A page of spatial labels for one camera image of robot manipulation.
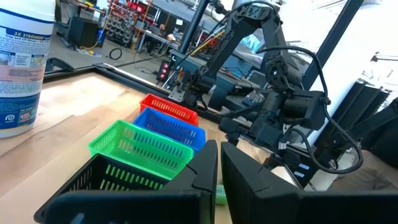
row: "black box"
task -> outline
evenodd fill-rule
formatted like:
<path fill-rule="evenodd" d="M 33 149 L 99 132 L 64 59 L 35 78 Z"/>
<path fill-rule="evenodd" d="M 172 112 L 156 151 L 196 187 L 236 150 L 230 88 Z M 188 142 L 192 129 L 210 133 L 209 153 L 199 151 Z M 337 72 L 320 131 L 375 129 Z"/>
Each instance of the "black box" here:
<path fill-rule="evenodd" d="M 73 17 L 70 21 L 68 41 L 78 47 L 92 47 L 96 43 L 98 21 Z"/>

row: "white container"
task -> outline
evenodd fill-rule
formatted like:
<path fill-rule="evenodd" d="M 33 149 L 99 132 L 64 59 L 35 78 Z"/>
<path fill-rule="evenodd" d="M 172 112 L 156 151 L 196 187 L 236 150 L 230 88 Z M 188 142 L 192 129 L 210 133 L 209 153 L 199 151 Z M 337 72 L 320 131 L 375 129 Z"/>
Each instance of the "white container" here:
<path fill-rule="evenodd" d="M 55 0 L 0 0 L 0 138 L 33 127 Z"/>

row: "green object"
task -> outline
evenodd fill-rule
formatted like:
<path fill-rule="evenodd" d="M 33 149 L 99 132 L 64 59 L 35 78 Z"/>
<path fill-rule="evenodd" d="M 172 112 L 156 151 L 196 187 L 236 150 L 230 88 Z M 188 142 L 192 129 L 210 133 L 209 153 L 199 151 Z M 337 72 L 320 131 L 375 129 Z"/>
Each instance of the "green object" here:
<path fill-rule="evenodd" d="M 88 149 L 91 156 L 100 153 L 167 180 L 193 157 L 191 148 L 122 120 L 90 142 Z"/>
<path fill-rule="evenodd" d="M 225 190 L 224 190 L 224 185 L 217 185 L 216 189 L 216 203 L 218 205 L 226 205 L 226 195 L 225 195 Z"/>

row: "workbench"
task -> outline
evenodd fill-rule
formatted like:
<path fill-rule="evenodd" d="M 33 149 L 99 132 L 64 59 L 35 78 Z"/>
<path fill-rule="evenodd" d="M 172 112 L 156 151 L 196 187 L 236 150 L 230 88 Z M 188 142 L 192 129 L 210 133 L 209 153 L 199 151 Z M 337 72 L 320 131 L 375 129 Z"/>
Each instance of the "workbench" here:
<path fill-rule="evenodd" d="M 149 37 L 152 37 L 152 38 L 154 38 L 154 39 L 160 41 L 160 42 L 162 43 L 162 46 L 161 46 L 161 47 L 163 47 L 163 45 L 166 44 L 168 47 L 171 47 L 171 48 L 173 48 L 173 49 L 175 49 L 175 50 L 178 50 L 178 47 L 180 46 L 179 43 L 174 42 L 174 41 L 169 41 L 169 40 L 167 40 L 167 39 L 164 38 L 164 37 L 161 37 L 161 36 L 159 36 L 159 35 L 156 35 L 156 34 L 153 34 L 153 33 L 149 32 L 148 30 L 143 30 L 143 29 L 141 29 L 141 28 L 138 28 L 138 30 L 141 30 L 141 32 L 142 32 L 141 40 L 140 40 L 140 42 L 139 42 L 139 46 L 138 46 L 138 49 L 137 49 L 138 52 L 141 52 L 141 51 L 142 51 L 142 46 L 144 45 L 145 37 L 146 37 L 147 35 L 148 35 Z"/>
<path fill-rule="evenodd" d="M 34 127 L 0 139 L 0 223 L 35 223 L 37 209 L 90 158 L 88 143 L 117 119 L 133 121 L 144 96 L 97 73 L 44 84 Z M 220 149 L 217 124 L 200 118 L 199 126 Z M 238 147 L 260 162 L 269 156 L 246 141 Z M 273 172 L 293 183 L 283 167 Z M 231 223 L 228 206 L 217 206 L 216 223 Z"/>

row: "product label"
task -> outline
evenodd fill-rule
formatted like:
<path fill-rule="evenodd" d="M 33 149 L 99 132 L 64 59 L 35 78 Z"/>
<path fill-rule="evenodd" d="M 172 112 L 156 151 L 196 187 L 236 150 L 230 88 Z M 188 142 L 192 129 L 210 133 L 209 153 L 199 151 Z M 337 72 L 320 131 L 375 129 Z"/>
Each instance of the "product label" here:
<path fill-rule="evenodd" d="M 33 123 L 39 98 L 40 93 L 26 97 L 0 97 L 0 129 L 16 128 Z"/>
<path fill-rule="evenodd" d="M 34 122 L 52 23 L 0 9 L 0 129 Z"/>

